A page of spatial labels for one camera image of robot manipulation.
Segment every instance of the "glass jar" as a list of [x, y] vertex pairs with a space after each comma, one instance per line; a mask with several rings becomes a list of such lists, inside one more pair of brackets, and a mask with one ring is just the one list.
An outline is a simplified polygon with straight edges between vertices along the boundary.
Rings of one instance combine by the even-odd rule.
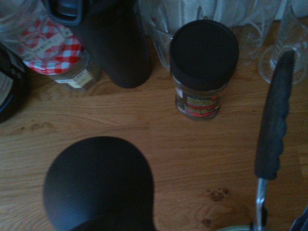
[[49, 77], [70, 91], [83, 91], [96, 83], [100, 72], [101, 69], [84, 50], [81, 59], [72, 68], [61, 74], [49, 75]]
[[24, 61], [47, 61], [58, 55], [64, 37], [40, 0], [1, 1], [0, 41]]
[[177, 109], [190, 118], [214, 118], [222, 104], [223, 93], [228, 85], [209, 91], [192, 90], [174, 76]]
[[67, 27], [58, 27], [65, 36], [62, 53], [47, 62], [24, 61], [24, 64], [70, 91], [87, 90], [96, 83], [101, 69]]
[[234, 34], [218, 22], [194, 21], [176, 32], [169, 54], [177, 109], [189, 118], [214, 118], [239, 56]]

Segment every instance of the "glass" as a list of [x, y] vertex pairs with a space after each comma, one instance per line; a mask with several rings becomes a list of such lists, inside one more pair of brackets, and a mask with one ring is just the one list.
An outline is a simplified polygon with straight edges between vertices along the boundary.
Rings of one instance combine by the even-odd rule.
[[220, 89], [209, 91], [192, 90], [181, 84], [174, 76], [177, 109], [191, 119], [214, 118], [220, 110], [223, 93], [229, 83]]
[[57, 83], [62, 84], [70, 91], [83, 91], [92, 87], [98, 77], [101, 69], [93, 61], [90, 54], [84, 50], [81, 59], [68, 71], [61, 74], [48, 75]]
[[261, 51], [281, 0], [219, 0], [214, 21], [227, 26], [239, 42], [238, 64], [250, 64]]
[[227, 26], [240, 47], [239, 64], [250, 64], [259, 54], [282, 0], [140, 0], [146, 34], [162, 65], [170, 69], [169, 46], [183, 25], [209, 19]]
[[64, 37], [40, 0], [0, 0], [0, 41], [24, 61], [47, 61], [62, 51]]
[[216, 5], [212, 0], [140, 0], [139, 4], [146, 33], [167, 69], [170, 69], [169, 47], [175, 32], [191, 21], [213, 19]]
[[293, 84], [301, 82], [307, 75], [308, 15], [307, 7], [303, 9], [303, 5], [300, 0], [287, 1], [276, 42], [259, 59], [259, 73], [268, 83], [271, 82], [278, 60], [287, 50], [295, 51]]

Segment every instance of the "black cap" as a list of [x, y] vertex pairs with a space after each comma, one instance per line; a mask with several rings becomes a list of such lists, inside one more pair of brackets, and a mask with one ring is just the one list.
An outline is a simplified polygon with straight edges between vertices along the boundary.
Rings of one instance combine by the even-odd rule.
[[215, 90], [229, 82], [238, 56], [237, 40], [226, 26], [197, 20], [175, 33], [170, 45], [170, 69], [192, 90]]

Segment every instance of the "bottle cap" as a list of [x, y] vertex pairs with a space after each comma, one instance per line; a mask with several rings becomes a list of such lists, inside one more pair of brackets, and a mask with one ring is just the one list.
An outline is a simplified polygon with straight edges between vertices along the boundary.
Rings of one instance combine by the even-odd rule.
[[170, 45], [173, 76], [192, 90], [216, 90], [235, 72], [239, 47], [234, 34], [223, 24], [197, 20], [184, 25]]

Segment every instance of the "wooden table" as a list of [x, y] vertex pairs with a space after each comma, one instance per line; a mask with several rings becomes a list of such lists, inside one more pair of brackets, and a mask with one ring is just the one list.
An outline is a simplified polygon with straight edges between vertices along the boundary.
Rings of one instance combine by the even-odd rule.
[[[158, 231], [209, 231], [249, 224], [255, 213], [254, 159], [269, 88], [256, 63], [239, 66], [213, 120], [195, 122], [175, 107], [169, 72], [157, 58], [135, 89], [103, 73], [72, 93], [31, 74], [25, 107], [0, 125], [0, 231], [51, 231], [42, 203], [48, 167], [88, 137], [121, 137], [147, 158], [154, 176]], [[268, 226], [289, 229], [308, 203], [308, 79], [293, 88], [278, 178], [268, 186]]]

